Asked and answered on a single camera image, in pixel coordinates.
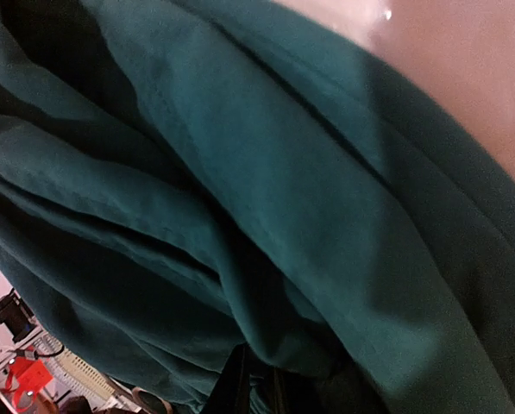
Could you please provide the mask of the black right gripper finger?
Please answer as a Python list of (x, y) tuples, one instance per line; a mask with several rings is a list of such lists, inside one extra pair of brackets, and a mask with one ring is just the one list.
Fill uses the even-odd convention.
[(249, 414), (250, 373), (248, 347), (237, 345), (204, 407), (204, 414)]

